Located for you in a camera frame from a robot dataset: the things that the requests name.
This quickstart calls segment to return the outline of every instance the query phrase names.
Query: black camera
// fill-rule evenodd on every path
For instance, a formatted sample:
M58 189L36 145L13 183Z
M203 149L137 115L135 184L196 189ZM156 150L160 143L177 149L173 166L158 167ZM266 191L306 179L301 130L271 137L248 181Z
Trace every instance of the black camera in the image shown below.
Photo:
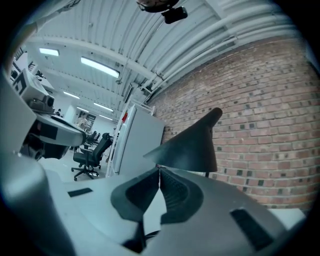
M167 0L163 1L163 4L156 4L152 6L144 6L139 4L139 7L142 11L148 13L162 13L164 21L166 24L171 24L188 17L188 13L185 7L173 8L179 0Z
M163 12L162 15L164 17L164 22L166 24L171 24L171 23L183 20L188 17L187 10L184 7L170 9L166 12Z

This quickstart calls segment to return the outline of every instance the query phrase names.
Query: floor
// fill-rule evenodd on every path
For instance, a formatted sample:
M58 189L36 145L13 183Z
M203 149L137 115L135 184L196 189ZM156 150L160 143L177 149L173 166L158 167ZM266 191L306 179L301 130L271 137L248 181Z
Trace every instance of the floor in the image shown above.
M73 160L74 152L73 150L68 150L68 152L61 159L48 158L48 159L40 159L38 162L43 166L43 168L51 171L55 171L60 176L62 182L74 182L74 175L76 175L79 171L75 170L71 171L71 167L79 168L79 163ZM94 179L101 179L106 177L107 173L107 159L108 152L104 153L102 160L100 161L101 169L98 167L94 168L95 171L99 173L99 176L93 175ZM86 181L90 180L90 178L86 174L81 174L77 177L78 181Z

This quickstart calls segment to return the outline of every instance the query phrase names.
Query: chair base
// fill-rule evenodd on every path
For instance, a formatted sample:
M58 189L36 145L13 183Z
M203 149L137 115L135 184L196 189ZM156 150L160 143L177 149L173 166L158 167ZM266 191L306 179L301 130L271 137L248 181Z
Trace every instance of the chair base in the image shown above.
M86 168L86 166L84 166L84 168L71 168L71 172L73 172L74 170L80 171L76 175L74 175L74 177L73 177L75 182L77 181L77 177L81 174L86 174L91 180L93 180L94 178L90 175L90 173L94 173L97 176L99 176L99 173L97 171L93 170L93 168L92 168L92 170L89 170Z

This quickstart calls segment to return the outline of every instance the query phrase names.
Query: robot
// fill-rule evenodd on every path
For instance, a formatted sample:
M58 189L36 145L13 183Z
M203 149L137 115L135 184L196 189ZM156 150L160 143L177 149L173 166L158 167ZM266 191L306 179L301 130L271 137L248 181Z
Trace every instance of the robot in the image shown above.
M169 2L157 12L170 12L178 1ZM221 109L146 154L157 167L138 176L74 182L66 188L37 160L60 159L69 147L83 144L86 134L54 115L54 98L27 70L13 84L2 71L0 83L2 213L10 225L6 236L22 241L24 253L274 255L301 226L286 231L265 207L235 187L188 172L217 170L211 138ZM145 234L144 214L159 190L165 202L161 229ZM89 215L79 211L73 201L77 197ZM104 217L103 227L95 223L97 216Z

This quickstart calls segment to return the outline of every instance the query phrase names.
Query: black rubber pad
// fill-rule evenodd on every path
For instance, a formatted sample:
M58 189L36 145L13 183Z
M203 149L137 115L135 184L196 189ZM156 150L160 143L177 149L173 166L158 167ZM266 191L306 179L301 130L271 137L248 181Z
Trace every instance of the black rubber pad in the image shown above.
M81 195L89 193L89 192L92 192L92 189L86 187L86 188L70 191L70 192L68 192L68 194L71 198L73 198L73 197L81 196Z
M236 209L230 214L256 251L260 251L273 242L271 236L245 209Z

